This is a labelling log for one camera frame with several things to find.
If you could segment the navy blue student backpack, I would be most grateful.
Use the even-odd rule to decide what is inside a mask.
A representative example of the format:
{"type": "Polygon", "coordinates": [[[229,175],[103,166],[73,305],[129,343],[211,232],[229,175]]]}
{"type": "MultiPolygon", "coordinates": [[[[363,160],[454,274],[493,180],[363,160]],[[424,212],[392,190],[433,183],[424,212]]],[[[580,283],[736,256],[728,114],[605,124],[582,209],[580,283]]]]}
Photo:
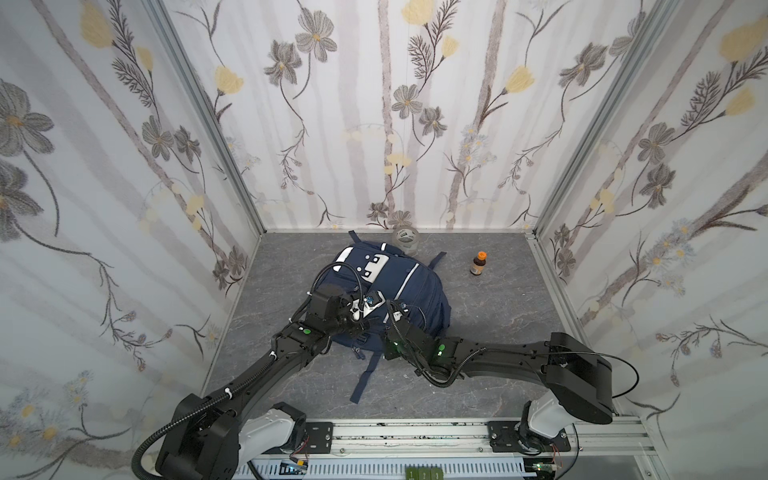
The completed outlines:
{"type": "Polygon", "coordinates": [[[451,307],[436,272],[446,256],[444,251],[424,263],[386,242],[364,241],[353,231],[349,235],[352,244],[338,254],[331,267],[317,275],[313,287],[335,284],[355,297],[365,298],[365,318],[370,320],[371,330],[357,338],[334,337],[336,343],[350,348],[358,359],[368,361],[350,396],[350,401],[357,404],[383,357],[388,310],[386,306],[373,309],[372,295],[382,292],[409,314],[411,323],[435,337],[450,326],[451,307]]]}

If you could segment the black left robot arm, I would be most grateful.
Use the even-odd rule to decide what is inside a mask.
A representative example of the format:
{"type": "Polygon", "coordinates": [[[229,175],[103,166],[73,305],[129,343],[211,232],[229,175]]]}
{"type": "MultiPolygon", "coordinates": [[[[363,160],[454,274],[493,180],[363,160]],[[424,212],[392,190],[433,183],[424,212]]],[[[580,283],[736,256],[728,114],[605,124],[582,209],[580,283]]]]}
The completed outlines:
{"type": "Polygon", "coordinates": [[[139,452],[132,469],[142,479],[231,479],[241,464],[240,433],[257,403],[278,383],[299,372],[330,346],[336,335],[357,336],[371,328],[358,314],[307,316],[286,325],[271,348],[235,380],[212,394],[189,394],[176,406],[172,419],[142,446],[162,443],[155,474],[144,470],[139,452]]]}

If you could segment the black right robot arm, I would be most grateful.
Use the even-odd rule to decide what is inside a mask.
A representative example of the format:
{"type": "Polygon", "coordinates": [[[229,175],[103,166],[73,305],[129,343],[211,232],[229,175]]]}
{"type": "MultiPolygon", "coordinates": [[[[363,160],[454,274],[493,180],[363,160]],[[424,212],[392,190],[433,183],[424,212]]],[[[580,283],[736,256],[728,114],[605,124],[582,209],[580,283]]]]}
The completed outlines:
{"type": "Polygon", "coordinates": [[[527,402],[515,427],[518,448],[550,445],[577,421],[609,425],[613,367],[572,336],[554,332],[541,342],[488,344],[461,337],[433,337],[391,312],[384,320],[385,356],[402,358],[436,388],[461,377],[497,377],[541,385],[547,392],[527,402]]]}

